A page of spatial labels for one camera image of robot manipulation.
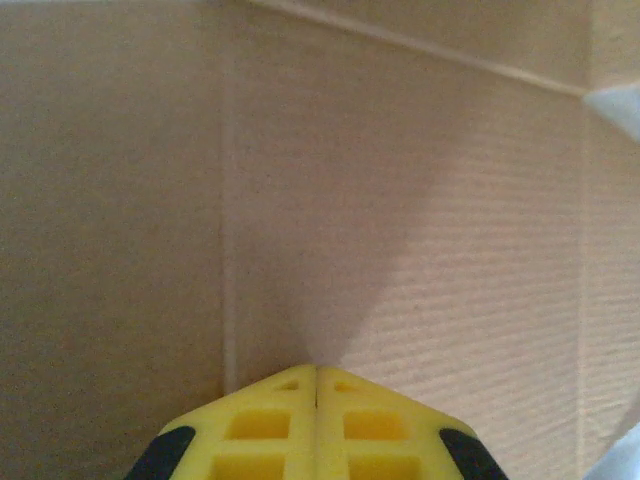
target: yellow plastic block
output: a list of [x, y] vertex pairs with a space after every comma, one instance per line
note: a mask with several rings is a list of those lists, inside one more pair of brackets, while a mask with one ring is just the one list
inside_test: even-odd
[[176, 418], [125, 480], [506, 476], [463, 422], [345, 371], [303, 365]]

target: square hole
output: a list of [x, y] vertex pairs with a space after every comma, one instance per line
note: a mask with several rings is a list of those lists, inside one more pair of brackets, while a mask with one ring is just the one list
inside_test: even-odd
[[361, 411], [344, 414], [344, 438], [349, 440], [404, 440], [407, 430], [393, 412]]
[[282, 480], [283, 455], [224, 455], [214, 459], [209, 480]]
[[349, 480], [420, 480], [417, 457], [361, 455], [349, 457]]
[[291, 414], [282, 410], [246, 410], [238, 413], [225, 438], [227, 440], [255, 440], [287, 438]]

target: cardboard wall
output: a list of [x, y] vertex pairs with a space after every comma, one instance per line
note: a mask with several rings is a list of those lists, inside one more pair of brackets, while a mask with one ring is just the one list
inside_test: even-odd
[[118, 478], [221, 392], [214, 18], [0, 7], [1, 478]]
[[[640, 80], [640, 2], [593, 1], [591, 83]], [[585, 137], [582, 468], [640, 422], [640, 145], [595, 115]]]
[[577, 478], [638, 365], [590, 2], [223, 3], [0, 7], [0, 473], [117, 478], [223, 379], [311, 361]]
[[640, 2], [593, 0], [591, 81], [594, 88], [640, 80]]

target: black rubber edge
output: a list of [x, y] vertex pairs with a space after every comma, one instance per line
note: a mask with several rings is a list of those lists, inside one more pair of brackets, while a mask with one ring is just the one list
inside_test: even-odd
[[157, 436], [124, 480], [169, 480], [195, 435], [193, 427], [178, 427]]
[[440, 430], [464, 480], [509, 480], [480, 440], [453, 428]]

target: corrugated surface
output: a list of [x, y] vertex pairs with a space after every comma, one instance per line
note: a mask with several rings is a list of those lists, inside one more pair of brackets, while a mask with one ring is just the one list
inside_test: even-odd
[[318, 8], [549, 79], [588, 83], [590, 0], [255, 1]]
[[583, 470], [640, 420], [640, 146], [595, 116], [588, 142]]
[[0, 477], [118, 478], [220, 392], [209, 7], [0, 8]]
[[640, 0], [593, 0], [591, 82], [595, 88], [640, 80]]
[[338, 364], [576, 473], [579, 101], [260, 10], [225, 205], [247, 384]]

